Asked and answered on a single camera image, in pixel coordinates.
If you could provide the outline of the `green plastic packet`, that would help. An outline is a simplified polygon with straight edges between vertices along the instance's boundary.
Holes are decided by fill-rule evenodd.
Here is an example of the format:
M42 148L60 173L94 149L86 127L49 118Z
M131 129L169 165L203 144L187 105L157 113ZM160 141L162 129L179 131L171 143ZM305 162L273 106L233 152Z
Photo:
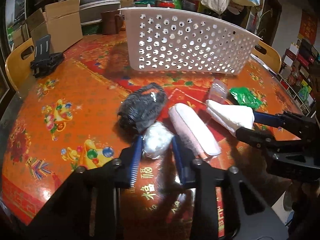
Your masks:
M256 110L262 105L262 101L254 96L247 87L234 87L229 90L229 93L241 106L247 106Z

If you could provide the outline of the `white cloth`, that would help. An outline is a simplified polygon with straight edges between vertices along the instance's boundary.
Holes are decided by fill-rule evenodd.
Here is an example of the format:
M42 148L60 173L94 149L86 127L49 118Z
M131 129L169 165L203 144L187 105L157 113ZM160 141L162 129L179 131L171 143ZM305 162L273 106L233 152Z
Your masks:
M250 107L223 105L213 100L206 100L206 111L233 136L239 128L253 129L254 113Z

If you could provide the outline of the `pink towel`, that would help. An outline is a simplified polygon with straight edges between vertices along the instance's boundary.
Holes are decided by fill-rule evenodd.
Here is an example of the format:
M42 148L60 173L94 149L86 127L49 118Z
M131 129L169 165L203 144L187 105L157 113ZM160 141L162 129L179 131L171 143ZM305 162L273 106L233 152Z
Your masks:
M191 107L177 103L169 108L168 114L177 135L196 157L208 159L221 154L212 132Z

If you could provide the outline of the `clear plastic wrapper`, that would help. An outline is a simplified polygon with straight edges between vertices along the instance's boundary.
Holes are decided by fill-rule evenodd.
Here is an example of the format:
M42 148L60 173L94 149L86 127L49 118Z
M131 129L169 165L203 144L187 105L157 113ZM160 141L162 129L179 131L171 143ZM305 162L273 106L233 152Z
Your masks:
M208 99L213 100L218 103L224 103L228 95L228 89L226 85L215 79L210 87Z

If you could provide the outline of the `small white bundle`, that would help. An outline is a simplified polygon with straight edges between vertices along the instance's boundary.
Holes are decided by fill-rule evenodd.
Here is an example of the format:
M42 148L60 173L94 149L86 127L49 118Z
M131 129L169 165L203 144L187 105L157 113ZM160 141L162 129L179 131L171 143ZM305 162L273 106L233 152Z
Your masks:
M143 135L143 156L158 159L169 148L174 134L162 122L152 124Z

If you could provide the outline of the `white perforated plastic basket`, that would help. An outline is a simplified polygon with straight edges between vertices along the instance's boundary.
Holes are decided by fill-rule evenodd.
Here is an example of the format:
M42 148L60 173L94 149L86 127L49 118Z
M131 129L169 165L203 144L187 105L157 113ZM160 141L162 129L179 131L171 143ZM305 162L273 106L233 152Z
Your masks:
M130 67L239 75L261 40L218 18L158 7L122 8Z

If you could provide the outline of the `shelf with boxes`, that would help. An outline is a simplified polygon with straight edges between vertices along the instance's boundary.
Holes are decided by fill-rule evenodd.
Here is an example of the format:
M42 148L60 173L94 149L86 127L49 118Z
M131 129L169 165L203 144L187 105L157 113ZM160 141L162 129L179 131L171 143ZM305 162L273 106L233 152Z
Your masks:
M316 113L316 96L311 87L311 67L319 64L319 52L309 40L298 40L285 51L277 79L305 116Z

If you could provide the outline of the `right yellow wooden chair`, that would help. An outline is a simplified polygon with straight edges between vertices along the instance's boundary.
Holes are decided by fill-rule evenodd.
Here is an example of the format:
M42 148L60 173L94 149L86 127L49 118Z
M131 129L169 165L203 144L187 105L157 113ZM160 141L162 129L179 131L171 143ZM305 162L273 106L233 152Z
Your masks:
M265 44L263 41L259 41L252 49L252 54L259 58L275 74L279 73L281 69L281 57L271 46Z

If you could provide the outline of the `yellow wooden chair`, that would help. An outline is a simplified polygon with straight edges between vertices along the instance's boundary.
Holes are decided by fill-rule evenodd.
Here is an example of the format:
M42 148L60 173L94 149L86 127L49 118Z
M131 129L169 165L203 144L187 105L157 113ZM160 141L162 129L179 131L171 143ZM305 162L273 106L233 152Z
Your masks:
M279 73L281 69L281 57L271 46L265 44L263 41L259 41L252 49L252 54L259 58L275 74Z
M31 53L23 59L22 53L27 49L31 49ZM14 49L5 62L5 72L12 85L17 92L31 74L30 64L35 58L33 39L29 38L16 49Z

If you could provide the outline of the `red floral tablecloth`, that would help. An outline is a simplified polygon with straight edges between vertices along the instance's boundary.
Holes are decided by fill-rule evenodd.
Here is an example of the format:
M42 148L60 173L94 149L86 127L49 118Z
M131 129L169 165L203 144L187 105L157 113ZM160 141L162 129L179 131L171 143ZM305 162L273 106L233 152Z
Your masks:
M129 66L124 32L84 36L65 57L51 76L31 81L30 89L24 89L25 99L12 99L1 120L1 200L22 225L31 222L77 166L96 167L104 161L103 153L108 161L131 144L131 136L117 124L117 111L131 92L152 82L168 95L159 121L172 133L168 108L176 103L191 107L213 133L221 148L218 157L207 159L213 167L238 166L271 206L291 184L267 174L261 154L237 142L206 112L205 101L216 78L228 88L249 88L262 101L258 111L300 113L257 61L250 59L238 76L137 72ZM171 152L142 160L135 187L121 194L125 239L189 238L194 190L168 195L162 191L175 183Z

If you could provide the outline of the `black phone stand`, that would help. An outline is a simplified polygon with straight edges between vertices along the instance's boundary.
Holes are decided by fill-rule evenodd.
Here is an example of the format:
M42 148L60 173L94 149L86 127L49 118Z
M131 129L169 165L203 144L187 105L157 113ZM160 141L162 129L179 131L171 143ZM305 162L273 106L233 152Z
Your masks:
M34 60L30 68L36 79L52 74L65 59L63 53L50 53L50 42L51 35L48 34L35 43Z

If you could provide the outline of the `left yellow wooden chair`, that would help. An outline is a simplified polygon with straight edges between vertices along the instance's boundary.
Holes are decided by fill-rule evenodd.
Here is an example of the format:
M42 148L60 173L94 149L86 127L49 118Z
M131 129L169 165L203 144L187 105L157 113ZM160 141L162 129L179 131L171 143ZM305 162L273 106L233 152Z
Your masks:
M27 49L31 49L31 53L23 59L22 53ZM30 64L35 58L33 39L29 38L16 49L14 49L5 62L5 72L12 85L17 92L31 74Z

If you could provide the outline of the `red-lid pickle jar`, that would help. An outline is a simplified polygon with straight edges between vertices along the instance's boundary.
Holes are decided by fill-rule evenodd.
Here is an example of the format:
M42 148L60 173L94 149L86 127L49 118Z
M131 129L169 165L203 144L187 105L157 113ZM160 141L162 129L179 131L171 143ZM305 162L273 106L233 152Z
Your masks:
M173 0L155 0L155 7L175 8Z

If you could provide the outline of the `brown plastic mug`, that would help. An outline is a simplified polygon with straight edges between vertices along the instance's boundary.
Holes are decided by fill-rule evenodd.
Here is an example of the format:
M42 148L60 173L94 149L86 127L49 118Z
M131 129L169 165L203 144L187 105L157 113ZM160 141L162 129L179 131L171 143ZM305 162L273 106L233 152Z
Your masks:
M120 32L124 18L119 10L101 12L102 34L113 35Z

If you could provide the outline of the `cardboard box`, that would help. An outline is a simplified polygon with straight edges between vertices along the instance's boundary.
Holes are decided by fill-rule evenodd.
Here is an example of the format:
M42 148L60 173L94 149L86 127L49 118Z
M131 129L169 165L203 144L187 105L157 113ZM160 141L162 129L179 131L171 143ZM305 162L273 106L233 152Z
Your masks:
M83 38L80 23L80 1L66 0L48 4L26 19L34 42L50 35L50 52L60 53Z

